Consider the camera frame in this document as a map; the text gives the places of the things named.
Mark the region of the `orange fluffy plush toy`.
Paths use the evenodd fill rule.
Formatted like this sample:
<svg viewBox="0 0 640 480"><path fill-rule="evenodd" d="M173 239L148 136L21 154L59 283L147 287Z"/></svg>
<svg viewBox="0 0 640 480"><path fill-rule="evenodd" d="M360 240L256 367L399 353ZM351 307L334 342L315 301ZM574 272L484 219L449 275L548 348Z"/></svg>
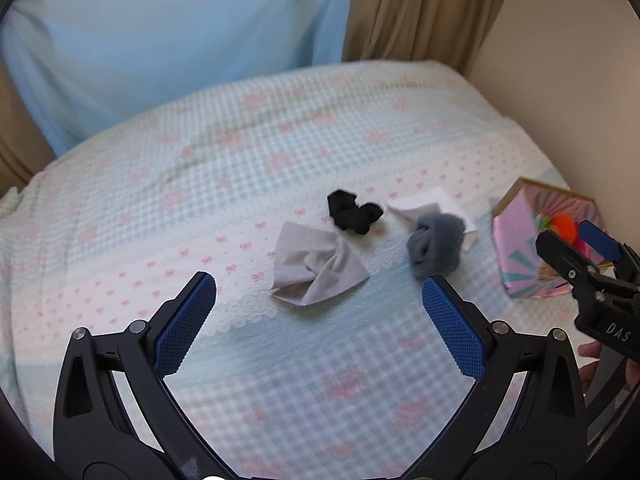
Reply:
<svg viewBox="0 0 640 480"><path fill-rule="evenodd" d="M552 231L567 244L574 246L579 240L578 222L569 214L555 214L554 216L537 214L535 222L540 232Z"/></svg>

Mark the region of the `grey fluffy earmuffs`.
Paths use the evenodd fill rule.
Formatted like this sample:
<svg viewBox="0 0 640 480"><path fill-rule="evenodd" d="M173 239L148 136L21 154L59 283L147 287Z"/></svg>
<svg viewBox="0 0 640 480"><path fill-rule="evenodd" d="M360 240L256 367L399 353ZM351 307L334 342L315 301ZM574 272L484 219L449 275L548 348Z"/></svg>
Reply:
<svg viewBox="0 0 640 480"><path fill-rule="evenodd" d="M412 275L424 281L454 273L460 264L464 231L463 219L454 214L421 214L407 242Z"/></svg>

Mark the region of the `light grey microfibre cloth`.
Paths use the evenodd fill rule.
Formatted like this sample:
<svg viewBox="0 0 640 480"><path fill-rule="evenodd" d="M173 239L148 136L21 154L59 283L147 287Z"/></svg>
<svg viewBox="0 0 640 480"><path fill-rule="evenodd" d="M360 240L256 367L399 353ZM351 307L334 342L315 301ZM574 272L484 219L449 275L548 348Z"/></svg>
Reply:
<svg viewBox="0 0 640 480"><path fill-rule="evenodd" d="M339 235L284 222L274 248L272 293L295 307L341 295L370 274Z"/></svg>

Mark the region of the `magenta zipper pouch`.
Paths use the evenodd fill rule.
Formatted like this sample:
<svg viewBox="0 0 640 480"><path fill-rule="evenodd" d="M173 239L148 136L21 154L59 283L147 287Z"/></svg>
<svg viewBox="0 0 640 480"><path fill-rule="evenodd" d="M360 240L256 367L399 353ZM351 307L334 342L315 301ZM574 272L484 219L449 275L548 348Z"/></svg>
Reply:
<svg viewBox="0 0 640 480"><path fill-rule="evenodd" d="M590 260L595 266L607 266L608 260L605 260L595 249L589 246L580 237L576 237L573 244L576 252L579 252L583 257Z"/></svg>

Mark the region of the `white folded cloth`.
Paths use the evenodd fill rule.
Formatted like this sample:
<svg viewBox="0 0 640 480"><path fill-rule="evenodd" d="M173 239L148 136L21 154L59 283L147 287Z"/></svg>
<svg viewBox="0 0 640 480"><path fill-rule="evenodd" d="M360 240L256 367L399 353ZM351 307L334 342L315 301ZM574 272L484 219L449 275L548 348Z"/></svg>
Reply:
<svg viewBox="0 0 640 480"><path fill-rule="evenodd" d="M422 214L452 214L463 220L462 250L468 252L478 239L478 229L472 217L443 188L431 188L422 193L390 198L387 208L400 218L416 223Z"/></svg>

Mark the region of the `black scrunchie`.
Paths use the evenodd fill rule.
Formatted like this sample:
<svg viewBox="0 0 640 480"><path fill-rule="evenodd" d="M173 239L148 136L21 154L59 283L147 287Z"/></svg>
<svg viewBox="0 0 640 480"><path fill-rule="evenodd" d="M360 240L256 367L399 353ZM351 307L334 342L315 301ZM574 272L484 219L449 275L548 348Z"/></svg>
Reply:
<svg viewBox="0 0 640 480"><path fill-rule="evenodd" d="M373 223L381 219L383 209L375 203L358 205L357 196L345 190L336 190L328 195L329 215L341 231L352 231L367 235Z"/></svg>

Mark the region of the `checked bed blanket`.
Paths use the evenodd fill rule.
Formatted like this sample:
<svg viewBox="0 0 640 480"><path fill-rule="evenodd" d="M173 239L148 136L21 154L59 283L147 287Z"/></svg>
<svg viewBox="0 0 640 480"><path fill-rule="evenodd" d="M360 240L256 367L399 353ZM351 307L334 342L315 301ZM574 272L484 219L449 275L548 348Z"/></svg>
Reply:
<svg viewBox="0 0 640 480"><path fill-rule="evenodd" d="M244 477L397 477L473 383L408 253L439 196L472 231L454 289L520 333L582 341L570 295L504 287L491 211L521 177L563 185L435 62L308 68L166 104L2 198L2 390L51 452L73 331L147 320L204 271L215 305L166 382L222 459Z"/></svg>

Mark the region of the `beige curtain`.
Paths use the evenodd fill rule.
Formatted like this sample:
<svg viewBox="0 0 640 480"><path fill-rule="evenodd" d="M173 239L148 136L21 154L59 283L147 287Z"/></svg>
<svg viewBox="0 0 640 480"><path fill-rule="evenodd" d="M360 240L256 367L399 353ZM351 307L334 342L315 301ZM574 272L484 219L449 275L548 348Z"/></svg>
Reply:
<svg viewBox="0 0 640 480"><path fill-rule="evenodd" d="M1 0L1 24L14 0ZM350 0L338 62L442 62L471 70L503 0ZM55 155L17 91L1 52L1 185L24 188Z"/></svg>

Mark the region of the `light blue curtain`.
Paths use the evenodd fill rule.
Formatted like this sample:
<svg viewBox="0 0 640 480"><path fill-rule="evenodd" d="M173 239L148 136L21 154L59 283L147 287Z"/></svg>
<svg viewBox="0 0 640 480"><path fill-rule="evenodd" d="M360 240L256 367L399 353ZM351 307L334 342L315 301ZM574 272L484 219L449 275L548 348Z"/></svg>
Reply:
<svg viewBox="0 0 640 480"><path fill-rule="evenodd" d="M341 59L350 0L14 0L1 52L55 155L217 84Z"/></svg>

